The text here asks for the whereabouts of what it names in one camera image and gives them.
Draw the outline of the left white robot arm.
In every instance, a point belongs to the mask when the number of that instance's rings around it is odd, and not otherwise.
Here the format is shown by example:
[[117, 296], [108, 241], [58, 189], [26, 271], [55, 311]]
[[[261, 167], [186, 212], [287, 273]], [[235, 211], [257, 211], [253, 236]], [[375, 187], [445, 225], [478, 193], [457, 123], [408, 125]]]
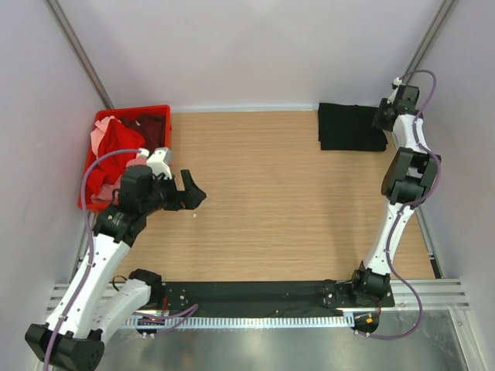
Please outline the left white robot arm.
[[105, 303], [101, 297], [148, 216], [159, 210], [194, 210], [207, 197], [189, 170], [181, 170], [184, 188], [179, 190], [165, 169], [134, 165], [125, 170], [118, 201], [97, 216], [87, 254], [65, 295], [45, 323], [28, 327], [25, 340], [45, 368], [96, 369], [123, 322], [139, 308], [154, 309], [163, 302], [161, 276], [144, 270], [135, 271]]

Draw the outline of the black t shirt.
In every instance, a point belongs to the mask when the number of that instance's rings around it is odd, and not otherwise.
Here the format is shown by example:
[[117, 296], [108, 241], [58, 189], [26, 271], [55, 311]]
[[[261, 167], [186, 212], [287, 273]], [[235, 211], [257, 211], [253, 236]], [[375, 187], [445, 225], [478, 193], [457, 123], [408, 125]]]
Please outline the black t shirt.
[[319, 143], [322, 151], [368, 151], [387, 149], [387, 137], [372, 126], [376, 107], [320, 103]]

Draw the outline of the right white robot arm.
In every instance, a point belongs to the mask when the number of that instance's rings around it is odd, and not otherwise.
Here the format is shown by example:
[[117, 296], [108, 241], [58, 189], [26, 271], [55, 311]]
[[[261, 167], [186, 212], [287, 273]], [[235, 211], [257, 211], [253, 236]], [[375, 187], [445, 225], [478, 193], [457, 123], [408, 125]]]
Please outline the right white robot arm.
[[417, 87], [396, 80], [391, 96], [381, 100], [374, 117], [373, 126], [391, 132], [398, 150], [381, 185], [381, 195], [387, 200], [381, 230], [348, 287], [355, 305], [372, 305], [391, 294], [393, 261], [401, 236], [439, 173], [440, 158], [426, 144], [422, 113], [416, 109], [419, 94]]

